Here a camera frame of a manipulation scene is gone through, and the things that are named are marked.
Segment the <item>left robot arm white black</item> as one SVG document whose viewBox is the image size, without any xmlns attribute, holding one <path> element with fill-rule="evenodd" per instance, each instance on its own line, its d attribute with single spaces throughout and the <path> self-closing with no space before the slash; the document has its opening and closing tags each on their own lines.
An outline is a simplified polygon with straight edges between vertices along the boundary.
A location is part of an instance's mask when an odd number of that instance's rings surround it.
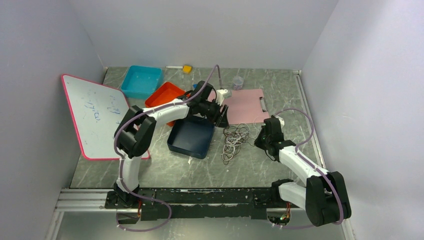
<svg viewBox="0 0 424 240">
<path fill-rule="evenodd" d="M 172 121 L 200 115 L 218 128 L 227 128 L 229 107 L 224 99 L 230 95 L 227 89 L 216 90 L 208 82 L 200 81 L 194 90 L 156 107 L 131 106 L 114 133 L 113 148 L 120 156 L 118 178 L 104 207 L 130 209 L 147 202 L 169 207 L 163 200 L 139 193 L 140 161 L 136 158 L 147 152 L 156 128 Z"/>
</svg>

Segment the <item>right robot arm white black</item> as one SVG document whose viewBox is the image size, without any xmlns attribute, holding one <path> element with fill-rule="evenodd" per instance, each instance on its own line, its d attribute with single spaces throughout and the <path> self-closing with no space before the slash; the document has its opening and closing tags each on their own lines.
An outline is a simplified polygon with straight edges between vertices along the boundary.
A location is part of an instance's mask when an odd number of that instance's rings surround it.
<svg viewBox="0 0 424 240">
<path fill-rule="evenodd" d="M 290 179 L 281 180 L 270 193 L 270 202 L 282 207 L 289 202 L 305 210 L 312 225 L 319 227 L 340 223 L 352 215 L 344 181 L 338 171 L 320 167 L 297 149 L 297 145 L 284 138 L 282 121 L 272 116 L 263 121 L 254 145 L 274 161 L 288 167 L 301 184 Z"/>
</svg>

